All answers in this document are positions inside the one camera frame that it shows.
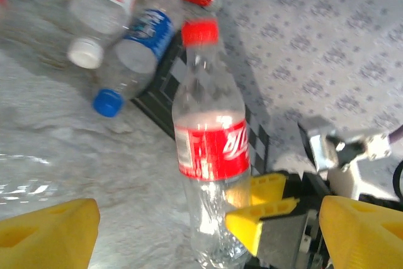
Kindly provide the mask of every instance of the bottle cap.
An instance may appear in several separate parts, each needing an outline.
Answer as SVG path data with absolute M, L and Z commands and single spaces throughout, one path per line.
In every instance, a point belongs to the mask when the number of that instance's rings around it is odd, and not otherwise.
M 104 117 L 113 118 L 122 109 L 125 100 L 112 89 L 101 89 L 94 99 L 93 107 Z
M 67 57 L 79 67 L 97 69 L 102 63 L 103 48 L 90 38 L 78 38 L 70 44 Z
M 185 47 L 193 45 L 217 44 L 219 26 L 217 19 L 186 21 L 182 26 L 182 41 Z

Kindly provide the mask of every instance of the white bottle cap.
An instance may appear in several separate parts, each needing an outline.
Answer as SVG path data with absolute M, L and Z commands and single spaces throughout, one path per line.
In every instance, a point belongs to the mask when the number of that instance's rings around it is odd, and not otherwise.
M 77 38 L 70 44 L 67 57 L 85 69 L 97 69 L 103 60 L 103 48 L 90 38 Z

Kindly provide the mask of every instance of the patterned tablecloth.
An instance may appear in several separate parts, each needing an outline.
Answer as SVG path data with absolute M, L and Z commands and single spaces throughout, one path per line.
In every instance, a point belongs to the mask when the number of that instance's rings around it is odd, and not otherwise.
M 0 130 L 30 132 L 18 136 L 29 142 L 35 134 L 52 136 L 90 159 L 84 168 L 74 156 L 63 165 L 63 148 L 48 158 L 78 180 L 68 198 L 98 201 L 90 269 L 196 269 L 174 142 L 133 105 L 112 121 L 92 110 L 90 77 L 65 56 L 67 1 L 10 0 L 14 13 L 0 29 Z M 271 134 L 273 169 L 311 169 L 296 125 L 303 115 L 324 115 L 341 128 L 399 125 L 402 8 L 402 0 L 224 1 L 227 63 Z M 202 12 L 187 5 L 188 16 Z M 18 152 L 21 142 L 13 144 Z M 401 147 L 393 158 L 362 167 L 365 181 L 391 192 Z M 14 213 L 55 202 L 15 203 Z

